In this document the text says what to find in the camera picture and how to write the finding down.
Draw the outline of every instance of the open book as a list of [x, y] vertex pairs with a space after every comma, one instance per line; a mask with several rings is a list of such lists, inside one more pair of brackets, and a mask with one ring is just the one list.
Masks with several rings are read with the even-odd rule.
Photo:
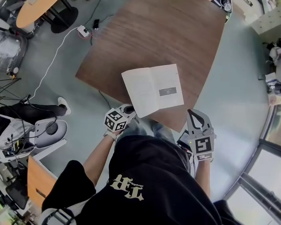
[[176, 64], [128, 70], [122, 77], [140, 118], [184, 104]]

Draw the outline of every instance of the book page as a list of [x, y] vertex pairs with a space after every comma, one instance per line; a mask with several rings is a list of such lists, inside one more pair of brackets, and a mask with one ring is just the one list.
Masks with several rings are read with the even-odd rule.
[[158, 110], [155, 87], [149, 68], [138, 68], [122, 73], [122, 77], [139, 118]]
[[183, 95], [176, 64], [151, 67], [158, 108], [183, 105]]

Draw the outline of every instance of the person's right arm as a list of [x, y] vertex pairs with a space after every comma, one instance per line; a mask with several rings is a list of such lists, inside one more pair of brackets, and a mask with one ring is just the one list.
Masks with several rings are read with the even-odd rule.
[[195, 180], [210, 198], [210, 159], [199, 161]]

